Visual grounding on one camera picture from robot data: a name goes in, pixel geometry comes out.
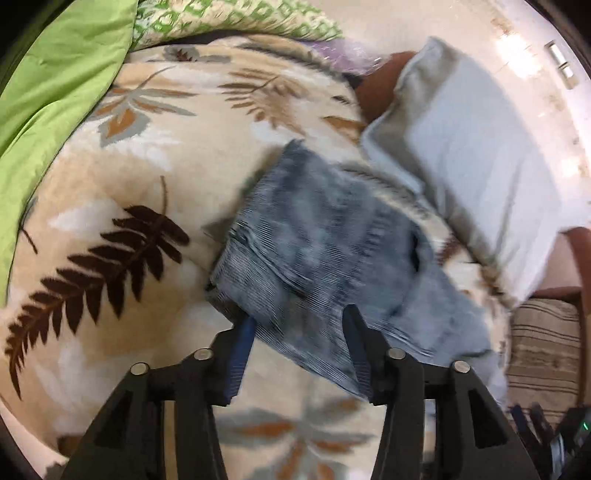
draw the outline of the denim garment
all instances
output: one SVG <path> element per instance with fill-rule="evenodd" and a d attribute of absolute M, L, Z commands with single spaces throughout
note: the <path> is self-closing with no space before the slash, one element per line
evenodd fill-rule
<path fill-rule="evenodd" d="M 483 356 L 476 370 L 485 383 L 493 375 L 483 312 L 452 286 L 420 228 L 297 141 L 236 217 L 208 299 L 230 320 L 253 316 L 261 340 L 355 394 L 341 327 L 350 303 L 417 360 Z"/>

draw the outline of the floor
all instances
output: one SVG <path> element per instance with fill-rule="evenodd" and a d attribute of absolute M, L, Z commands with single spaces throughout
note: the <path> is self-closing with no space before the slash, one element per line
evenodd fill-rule
<path fill-rule="evenodd" d="M 495 77 L 530 127 L 564 200 L 563 228 L 591 225 L 591 80 L 560 34 L 525 0 L 314 0 L 348 38 L 381 55 L 436 36 Z M 544 49 L 555 41 L 579 85 L 568 90 Z"/>

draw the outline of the silver bolt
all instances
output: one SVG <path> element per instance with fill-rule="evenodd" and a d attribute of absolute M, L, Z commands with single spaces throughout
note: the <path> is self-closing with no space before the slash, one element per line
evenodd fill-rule
<path fill-rule="evenodd" d="M 193 356 L 195 357 L 195 360 L 209 360 L 213 357 L 213 352 L 209 348 L 200 348 L 193 354 Z"/>
<path fill-rule="evenodd" d="M 401 348 L 391 348 L 388 350 L 388 356 L 395 360 L 402 360 L 406 356 L 406 352 Z"/>
<path fill-rule="evenodd" d="M 467 374 L 470 371 L 470 365 L 468 365 L 464 360 L 458 360 L 457 362 L 453 363 L 453 369 L 461 374 Z"/>
<path fill-rule="evenodd" d="M 150 367 L 148 366 L 148 364 L 140 362 L 138 364 L 132 365 L 131 368 L 129 369 L 129 371 L 131 372 L 132 375 L 143 375 L 149 369 L 150 369 Z"/>

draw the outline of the green and white pillow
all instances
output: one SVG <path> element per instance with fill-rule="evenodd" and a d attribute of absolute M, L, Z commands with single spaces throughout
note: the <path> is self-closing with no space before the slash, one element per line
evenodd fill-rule
<path fill-rule="evenodd" d="M 131 50 L 213 30 L 241 30 L 301 40 L 342 36 L 334 20 L 300 0 L 144 0 Z"/>

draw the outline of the striped cushion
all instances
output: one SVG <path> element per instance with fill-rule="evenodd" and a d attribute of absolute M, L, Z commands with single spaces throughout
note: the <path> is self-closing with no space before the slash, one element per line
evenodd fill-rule
<path fill-rule="evenodd" d="M 538 402 L 553 426 L 577 404 L 580 391 L 580 319 L 560 300 L 528 300 L 512 319 L 509 405 Z"/>

